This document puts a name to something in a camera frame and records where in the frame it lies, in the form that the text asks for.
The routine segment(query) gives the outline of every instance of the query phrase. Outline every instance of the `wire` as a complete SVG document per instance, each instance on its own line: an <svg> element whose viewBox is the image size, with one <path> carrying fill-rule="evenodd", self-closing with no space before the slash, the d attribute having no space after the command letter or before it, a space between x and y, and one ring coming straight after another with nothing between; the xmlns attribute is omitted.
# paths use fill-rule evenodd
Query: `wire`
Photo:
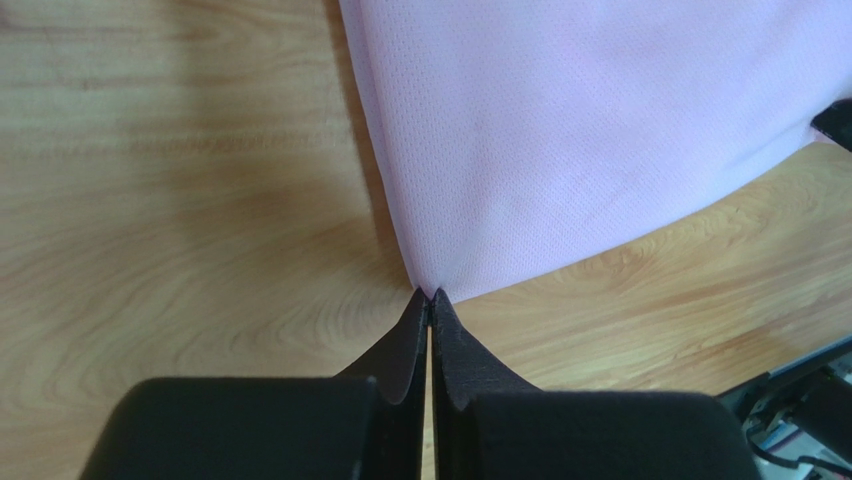
<svg viewBox="0 0 852 480"><path fill-rule="evenodd" d="M804 463L804 464L813 465L815 467L822 468L824 470L828 470L829 472L836 473L838 475L843 475L844 477L852 477L852 470L850 470L850 469L848 469L848 468L846 468L842 465L838 465L836 463L827 462L825 460L815 458L815 457L810 457L810 456L807 456L807 455L801 456L801 457L799 457L795 460L790 460L789 458L776 457L775 455L773 455L773 454L767 452L766 450L763 450L762 448L760 448L760 446L758 446L752 440L749 440L748 443L751 446L751 451L754 452L755 455L757 455L758 457L762 458L763 460L766 460L767 462L769 462L773 465L778 465L779 467L789 468L791 470L797 470L799 468L799 465Z"/></svg>
<svg viewBox="0 0 852 480"><path fill-rule="evenodd" d="M782 438L778 442L772 444L772 446L767 448L766 451L769 452L769 453L775 453L775 452L781 450L782 448L786 447L787 445L793 443L794 440L796 440L797 438L799 438L801 436L802 436L802 431L796 429L796 431L794 431L790 435L787 435L786 437Z"/></svg>

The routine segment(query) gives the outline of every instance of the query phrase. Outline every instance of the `perforated fabric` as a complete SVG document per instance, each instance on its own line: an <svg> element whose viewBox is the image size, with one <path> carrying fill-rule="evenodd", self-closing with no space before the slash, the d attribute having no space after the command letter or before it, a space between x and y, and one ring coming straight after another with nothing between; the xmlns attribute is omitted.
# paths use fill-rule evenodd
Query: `perforated fabric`
<svg viewBox="0 0 852 480"><path fill-rule="evenodd" d="M341 0L412 283L454 301L633 240L813 141L849 0Z"/></svg>

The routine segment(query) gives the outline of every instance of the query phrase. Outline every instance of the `wood grain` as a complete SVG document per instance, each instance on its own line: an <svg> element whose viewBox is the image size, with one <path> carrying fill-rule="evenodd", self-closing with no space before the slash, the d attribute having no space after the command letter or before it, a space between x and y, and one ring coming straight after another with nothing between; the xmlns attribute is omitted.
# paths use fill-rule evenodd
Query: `wood grain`
<svg viewBox="0 0 852 480"><path fill-rule="evenodd" d="M335 373L411 292L336 0L0 0L0 179L3 479L75 477L146 378ZM852 158L813 146L458 311L543 387L715 393L850 302Z"/></svg>

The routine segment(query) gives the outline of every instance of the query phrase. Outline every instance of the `pink mesh fabric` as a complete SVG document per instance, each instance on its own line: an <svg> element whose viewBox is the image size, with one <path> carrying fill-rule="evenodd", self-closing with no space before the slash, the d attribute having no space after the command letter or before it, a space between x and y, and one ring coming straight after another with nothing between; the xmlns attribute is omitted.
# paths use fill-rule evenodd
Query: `pink mesh fabric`
<svg viewBox="0 0 852 480"><path fill-rule="evenodd" d="M411 280L463 300L689 215L852 96L849 0L341 0Z"/></svg>

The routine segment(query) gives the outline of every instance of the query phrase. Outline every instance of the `black object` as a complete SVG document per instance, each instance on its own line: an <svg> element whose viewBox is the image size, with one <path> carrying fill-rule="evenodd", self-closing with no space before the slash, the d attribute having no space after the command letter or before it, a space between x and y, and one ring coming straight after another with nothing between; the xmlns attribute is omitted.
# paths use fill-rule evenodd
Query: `black object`
<svg viewBox="0 0 852 480"><path fill-rule="evenodd" d="M835 102L814 117L811 125L852 152L852 99Z"/></svg>
<svg viewBox="0 0 852 480"><path fill-rule="evenodd" d="M791 421L852 463L852 385L828 376L797 406Z"/></svg>
<svg viewBox="0 0 852 480"><path fill-rule="evenodd" d="M443 291L420 290L334 378L143 382L82 478L417 479L430 326L440 480L760 478L711 397L541 391L462 327Z"/></svg>

